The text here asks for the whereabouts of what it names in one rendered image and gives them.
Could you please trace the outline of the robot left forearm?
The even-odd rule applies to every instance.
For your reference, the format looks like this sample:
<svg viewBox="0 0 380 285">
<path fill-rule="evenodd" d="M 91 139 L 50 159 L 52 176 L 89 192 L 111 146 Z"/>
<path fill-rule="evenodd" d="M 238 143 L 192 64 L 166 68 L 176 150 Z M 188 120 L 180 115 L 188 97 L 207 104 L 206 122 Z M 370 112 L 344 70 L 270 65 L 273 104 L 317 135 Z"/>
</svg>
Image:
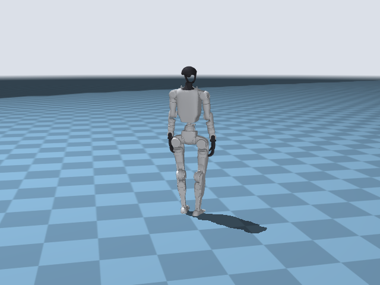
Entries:
<svg viewBox="0 0 380 285">
<path fill-rule="evenodd" d="M 172 137 L 174 136 L 174 130 L 175 130 L 175 122 L 176 120 L 174 118 L 170 118 L 170 111 L 169 111 L 169 117 L 168 117 L 168 133 L 172 133 Z M 167 136 L 168 136 L 167 133 Z"/>
</svg>

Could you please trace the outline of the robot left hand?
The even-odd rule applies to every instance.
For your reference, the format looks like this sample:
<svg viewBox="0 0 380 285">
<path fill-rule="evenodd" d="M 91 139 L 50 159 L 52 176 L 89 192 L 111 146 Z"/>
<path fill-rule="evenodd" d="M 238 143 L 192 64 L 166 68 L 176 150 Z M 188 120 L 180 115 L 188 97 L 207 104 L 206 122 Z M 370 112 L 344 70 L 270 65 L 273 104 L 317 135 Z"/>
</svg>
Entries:
<svg viewBox="0 0 380 285">
<path fill-rule="evenodd" d="M 173 146 L 172 146 L 172 144 L 171 144 L 171 140 L 172 140 L 172 133 L 168 133 L 168 139 L 169 139 L 169 147 L 170 147 L 170 151 L 171 152 L 173 152 L 173 153 L 175 153 L 174 151 L 173 151 Z"/>
</svg>

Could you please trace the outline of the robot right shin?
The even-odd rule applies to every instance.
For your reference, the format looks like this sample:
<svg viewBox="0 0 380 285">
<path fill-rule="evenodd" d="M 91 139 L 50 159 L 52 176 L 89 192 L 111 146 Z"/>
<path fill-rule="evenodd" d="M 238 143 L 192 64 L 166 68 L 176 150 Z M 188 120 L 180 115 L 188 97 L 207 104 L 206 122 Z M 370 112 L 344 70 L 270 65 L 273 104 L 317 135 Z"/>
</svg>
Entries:
<svg viewBox="0 0 380 285">
<path fill-rule="evenodd" d="M 201 173 L 199 177 L 199 182 L 194 183 L 194 194 L 195 194 L 195 210 L 201 210 L 202 197 L 204 195 L 205 189 L 205 174 Z"/>
</svg>

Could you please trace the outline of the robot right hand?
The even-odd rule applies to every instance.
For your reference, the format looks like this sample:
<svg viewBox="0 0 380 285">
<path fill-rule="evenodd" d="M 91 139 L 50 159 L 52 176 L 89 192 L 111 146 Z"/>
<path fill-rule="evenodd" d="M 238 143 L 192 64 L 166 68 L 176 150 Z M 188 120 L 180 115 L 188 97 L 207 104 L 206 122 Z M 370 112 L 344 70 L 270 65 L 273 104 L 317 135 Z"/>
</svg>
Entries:
<svg viewBox="0 0 380 285">
<path fill-rule="evenodd" d="M 210 142 L 211 142 L 211 148 L 209 149 L 209 151 L 211 151 L 211 153 L 207 155 L 208 157 L 211 157 L 214 154 L 214 149 L 215 149 L 215 146 L 216 146 L 216 144 L 215 144 L 216 140 L 215 140 L 215 136 L 214 135 L 211 136 Z"/>
</svg>

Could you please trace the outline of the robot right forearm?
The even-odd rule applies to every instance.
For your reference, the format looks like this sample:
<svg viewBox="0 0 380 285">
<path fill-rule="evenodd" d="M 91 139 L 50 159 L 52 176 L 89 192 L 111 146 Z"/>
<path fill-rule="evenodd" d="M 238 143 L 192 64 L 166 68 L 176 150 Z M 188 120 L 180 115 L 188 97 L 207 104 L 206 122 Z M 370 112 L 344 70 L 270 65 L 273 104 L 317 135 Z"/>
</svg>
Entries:
<svg viewBox="0 0 380 285">
<path fill-rule="evenodd" d="M 210 113 L 210 121 L 206 122 L 206 125 L 207 125 L 207 129 L 208 129 L 208 133 L 209 133 L 209 138 L 211 139 L 211 136 L 214 135 L 215 139 L 216 139 L 215 129 L 214 129 L 214 120 L 213 120 L 213 114 L 212 113 Z"/>
</svg>

